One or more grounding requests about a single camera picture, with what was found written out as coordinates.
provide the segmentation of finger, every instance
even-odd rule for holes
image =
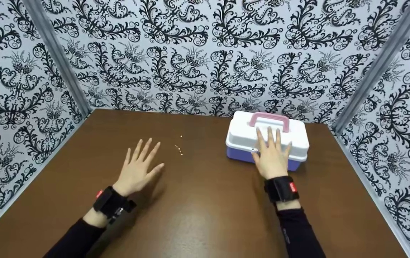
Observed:
[[[129,148],[127,150],[127,154],[125,155],[124,166],[130,163],[130,151],[131,149]]]
[[[261,130],[259,130],[259,127],[256,127],[256,134],[258,135],[258,150],[262,153],[266,149],[266,143],[264,142],[264,138],[262,137]]]
[[[164,167],[164,163],[162,163],[162,164],[159,164],[159,165],[157,165],[155,168],[153,168],[152,170],[151,170],[151,172],[149,172],[147,175],[146,175],[146,179],[147,179],[147,181],[149,182],[149,181],[151,181],[161,170],[162,170],[162,168]]]
[[[256,165],[258,165],[259,164],[259,155],[258,155],[258,153],[257,152],[251,152],[251,155],[253,156],[254,163]]]
[[[140,139],[138,141],[137,147],[135,148],[135,151],[133,152],[132,155],[132,162],[138,159],[138,153],[140,153],[140,149],[141,149],[141,144],[143,143],[143,139]]]
[[[151,163],[151,161],[154,159],[154,157],[156,156],[157,150],[159,150],[159,147],[161,146],[161,142],[158,142],[154,148],[151,150],[151,152],[149,153],[148,157],[146,158],[145,162],[148,163],[148,165]]]
[[[269,147],[273,147],[275,143],[273,142],[273,133],[272,133],[272,127],[267,127],[267,143]]]
[[[144,157],[148,153],[149,145],[151,145],[151,142],[152,142],[152,138],[149,138],[148,141],[146,142],[146,144],[144,145],[144,148],[141,151],[140,156],[138,157],[138,160],[141,160],[141,161],[144,160]]]
[[[277,136],[275,139],[275,148],[278,151],[282,151],[282,137],[280,136],[280,129],[277,129]]]
[[[285,155],[286,155],[286,156],[289,156],[289,155],[290,155],[290,153],[291,153],[291,148],[292,148],[292,142],[289,142],[289,143],[288,143],[288,146],[286,147],[286,150],[285,150]]]

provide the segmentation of black wrist strap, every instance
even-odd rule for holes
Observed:
[[[299,199],[294,180],[290,176],[280,176],[266,180],[264,190],[269,195],[270,202],[286,202]]]
[[[116,192],[112,186],[108,186],[94,203],[95,211],[103,213],[107,218],[117,217],[122,209],[131,212],[137,205],[132,200]]]

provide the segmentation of right hand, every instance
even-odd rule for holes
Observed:
[[[271,178],[288,175],[288,156],[290,155],[292,142],[290,142],[286,150],[282,151],[282,143],[280,137],[280,129],[277,129],[277,138],[274,142],[272,128],[267,128],[267,145],[264,142],[261,131],[256,128],[259,143],[259,156],[256,152],[251,152],[254,163],[258,168],[259,173],[263,178],[269,180]]]

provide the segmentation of purple box base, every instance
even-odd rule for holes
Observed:
[[[227,154],[228,154],[228,157],[231,159],[237,159],[237,160],[242,160],[245,162],[254,163],[251,152],[246,152],[244,150],[237,150],[237,149],[228,147]],[[294,161],[294,160],[289,159],[288,160],[288,170],[295,171],[301,163],[302,162],[300,161]]]

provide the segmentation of damask wallpaper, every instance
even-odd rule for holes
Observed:
[[[409,2],[42,0],[95,108],[329,125]]]
[[[410,243],[410,37],[341,139]]]
[[[0,211],[82,120],[21,0],[0,1]]]

